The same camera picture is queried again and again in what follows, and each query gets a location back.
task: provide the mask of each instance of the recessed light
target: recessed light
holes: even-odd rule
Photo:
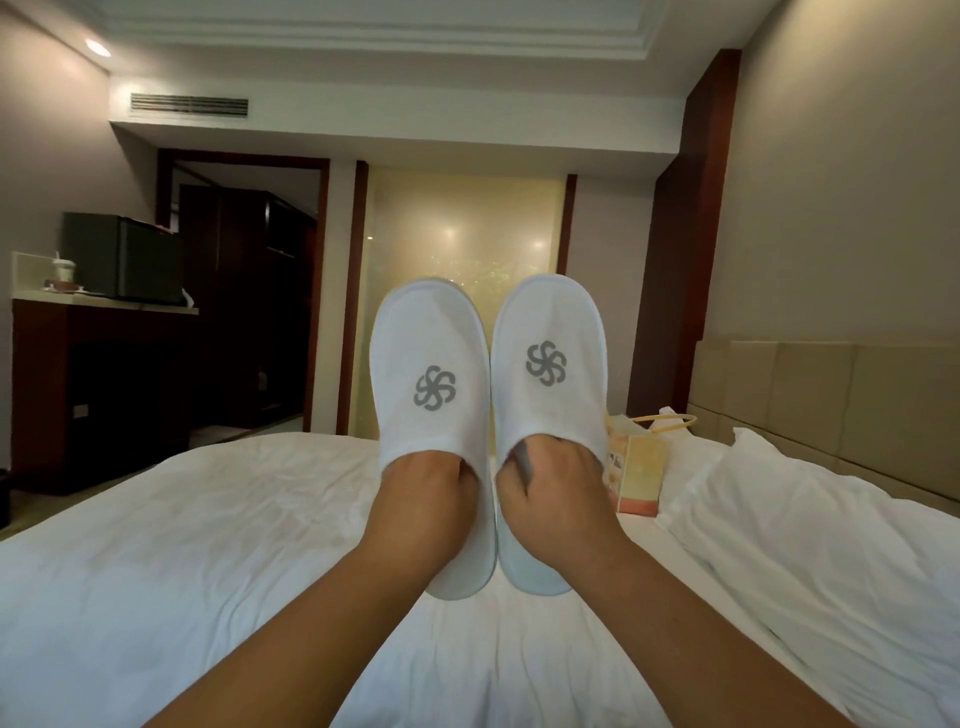
[[[86,40],[86,47],[89,48],[98,56],[103,56],[105,59],[108,59],[110,57],[110,51],[107,50],[107,46],[105,46],[103,43],[98,43],[92,37],[89,37]]]

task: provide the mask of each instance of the beige headboard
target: beige headboard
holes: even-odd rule
[[[697,344],[687,411],[731,445],[748,427],[789,457],[960,517],[960,350],[951,346]]]

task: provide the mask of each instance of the white bedsheet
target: white bedsheet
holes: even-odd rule
[[[172,458],[0,543],[0,725],[141,725],[357,543],[377,480],[373,442],[250,438]],[[652,520],[621,520],[802,671]],[[669,723],[577,595],[525,595],[497,569],[470,599],[422,597],[335,725]]]

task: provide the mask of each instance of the air vent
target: air vent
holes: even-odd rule
[[[130,110],[149,113],[188,113],[194,116],[231,116],[246,119],[249,99],[216,96],[175,96],[162,93],[132,93]]]

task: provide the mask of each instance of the gray flower logo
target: gray flower logo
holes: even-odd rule
[[[537,350],[540,350],[540,356],[537,356]],[[538,376],[543,386],[552,387],[566,379],[566,357],[563,352],[557,351],[552,341],[534,344],[527,350],[527,358],[527,371]]]
[[[414,395],[414,404],[428,412],[436,412],[445,402],[457,396],[453,386],[456,383],[457,377],[452,372],[443,372],[436,365],[427,367],[426,374],[417,381],[418,393]]]

